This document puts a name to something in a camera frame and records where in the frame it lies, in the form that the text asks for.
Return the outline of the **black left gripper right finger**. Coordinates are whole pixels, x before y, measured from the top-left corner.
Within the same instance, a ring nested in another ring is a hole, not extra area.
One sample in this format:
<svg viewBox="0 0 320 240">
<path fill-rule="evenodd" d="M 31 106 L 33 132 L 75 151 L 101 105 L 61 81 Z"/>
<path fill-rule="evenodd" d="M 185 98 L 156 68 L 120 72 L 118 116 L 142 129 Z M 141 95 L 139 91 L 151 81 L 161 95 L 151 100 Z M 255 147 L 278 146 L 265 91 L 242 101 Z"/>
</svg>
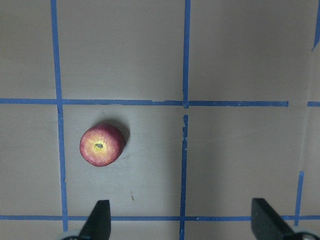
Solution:
<svg viewBox="0 0 320 240">
<path fill-rule="evenodd" d="M 251 200 L 251 231 L 257 240 L 318 240 L 310 231 L 294 230 L 264 198 Z"/>
</svg>

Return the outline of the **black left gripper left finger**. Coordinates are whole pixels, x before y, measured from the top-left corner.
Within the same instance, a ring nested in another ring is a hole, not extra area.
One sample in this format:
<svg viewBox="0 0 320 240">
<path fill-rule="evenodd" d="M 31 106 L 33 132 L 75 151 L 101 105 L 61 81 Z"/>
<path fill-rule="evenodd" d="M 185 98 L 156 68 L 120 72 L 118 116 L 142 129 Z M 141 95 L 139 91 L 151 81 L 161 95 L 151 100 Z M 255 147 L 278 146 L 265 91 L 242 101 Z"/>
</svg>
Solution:
<svg viewBox="0 0 320 240">
<path fill-rule="evenodd" d="M 108 240 L 111 235 L 111 209 L 109 200 L 99 200 L 82 227 L 79 240 Z"/>
</svg>

